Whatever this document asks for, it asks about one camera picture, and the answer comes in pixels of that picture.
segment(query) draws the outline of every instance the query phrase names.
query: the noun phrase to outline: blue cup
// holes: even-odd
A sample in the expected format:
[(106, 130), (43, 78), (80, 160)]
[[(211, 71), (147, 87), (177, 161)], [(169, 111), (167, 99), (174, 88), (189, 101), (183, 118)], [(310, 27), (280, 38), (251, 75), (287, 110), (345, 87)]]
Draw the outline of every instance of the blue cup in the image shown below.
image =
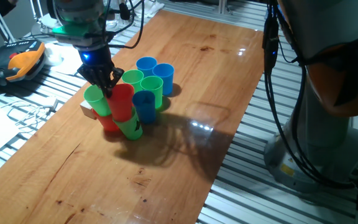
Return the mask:
[(161, 63), (153, 68), (153, 75), (160, 77), (164, 84), (162, 86), (162, 95), (171, 94), (173, 88), (173, 73), (175, 69), (168, 63)]
[(142, 57), (136, 62), (136, 67), (142, 71), (144, 78), (153, 75), (153, 68), (157, 65), (157, 60), (153, 57)]
[(138, 91), (132, 98), (132, 102), (141, 122), (144, 124), (150, 124), (155, 121), (154, 93), (148, 90)]

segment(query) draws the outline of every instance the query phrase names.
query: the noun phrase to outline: red cup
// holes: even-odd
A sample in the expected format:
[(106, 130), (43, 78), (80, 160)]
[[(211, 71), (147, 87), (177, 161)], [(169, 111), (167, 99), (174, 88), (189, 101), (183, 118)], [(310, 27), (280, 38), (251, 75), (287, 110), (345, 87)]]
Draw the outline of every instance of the red cup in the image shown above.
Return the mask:
[(134, 87), (131, 84), (118, 84), (112, 89), (111, 97), (107, 99), (111, 115), (115, 121), (125, 122), (132, 118), (132, 97)]
[(119, 131), (118, 126), (115, 124), (115, 122), (112, 120), (111, 114), (108, 116), (100, 116), (97, 114), (97, 112), (92, 109), (93, 114), (96, 116), (96, 118), (99, 120), (99, 122), (102, 124), (105, 131)]

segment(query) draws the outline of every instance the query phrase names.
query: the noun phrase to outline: stacked cups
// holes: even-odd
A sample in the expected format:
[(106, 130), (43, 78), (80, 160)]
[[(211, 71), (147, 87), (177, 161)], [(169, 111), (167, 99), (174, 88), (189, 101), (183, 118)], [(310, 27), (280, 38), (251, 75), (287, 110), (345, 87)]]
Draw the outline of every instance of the stacked cups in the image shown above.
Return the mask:
[(134, 87), (130, 84), (117, 84), (107, 99), (112, 118), (129, 140), (136, 140), (143, 134), (135, 108), (132, 107)]
[(84, 92), (84, 99), (92, 106), (92, 112), (106, 131), (118, 131), (118, 126), (112, 120), (109, 105), (103, 92), (96, 86), (89, 86)]
[(96, 86), (89, 86), (84, 99), (106, 131), (121, 130), (126, 138), (136, 140), (143, 134), (135, 108), (132, 107), (134, 88), (130, 84), (118, 84), (112, 89), (110, 98)]
[(130, 140), (139, 139), (143, 134), (140, 122), (150, 124), (155, 121), (155, 109), (162, 106), (162, 96), (172, 92), (175, 72), (172, 65), (157, 65), (157, 60), (152, 57), (139, 59), (136, 66), (137, 70), (122, 75), (124, 83), (112, 89), (110, 98), (105, 98), (96, 85), (89, 86), (84, 92), (84, 99), (92, 106), (92, 112), (104, 130), (120, 129)]

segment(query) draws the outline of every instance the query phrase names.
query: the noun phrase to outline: small wooden block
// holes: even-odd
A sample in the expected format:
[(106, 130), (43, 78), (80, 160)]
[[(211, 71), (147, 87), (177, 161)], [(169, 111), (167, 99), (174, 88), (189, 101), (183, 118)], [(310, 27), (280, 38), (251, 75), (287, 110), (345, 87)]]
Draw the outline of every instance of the small wooden block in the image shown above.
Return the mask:
[(85, 116), (92, 118), (92, 119), (96, 119), (96, 116), (92, 113), (92, 107), (91, 105), (87, 102), (87, 101), (82, 101), (82, 103), (80, 104), (82, 113), (84, 113)]

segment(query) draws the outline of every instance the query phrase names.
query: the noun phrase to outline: wooden tabletop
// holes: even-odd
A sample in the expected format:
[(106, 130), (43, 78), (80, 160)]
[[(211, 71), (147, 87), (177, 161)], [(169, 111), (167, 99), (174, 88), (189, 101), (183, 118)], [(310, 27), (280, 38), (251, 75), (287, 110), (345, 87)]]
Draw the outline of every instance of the wooden tabletop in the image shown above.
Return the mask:
[(160, 11), (113, 58), (175, 67), (157, 122), (137, 141), (104, 133), (80, 110), (84, 86), (0, 168), (0, 223), (194, 223), (263, 72), (261, 45), (262, 32)]

